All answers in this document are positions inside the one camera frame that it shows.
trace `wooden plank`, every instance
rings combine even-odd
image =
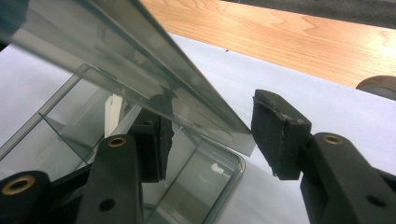
[[[219,0],[142,0],[164,29],[355,88],[396,76],[396,30]]]

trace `dark gray floor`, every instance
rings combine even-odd
[[[396,0],[225,0],[396,29]]]

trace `transparent lid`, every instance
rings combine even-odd
[[[138,1],[5,1],[0,22],[3,40],[251,154],[248,127]]]

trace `white tabletop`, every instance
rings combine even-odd
[[[396,102],[226,49],[172,35],[238,116],[250,126],[256,89],[273,91],[313,123],[312,133],[348,138],[374,167],[396,175]],[[0,145],[71,76],[13,46],[0,53]],[[218,223],[309,223],[299,181],[280,181],[260,151]]]

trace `light brown wood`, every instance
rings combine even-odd
[[[142,3],[169,33],[352,88],[396,76],[395,30],[219,0]]]

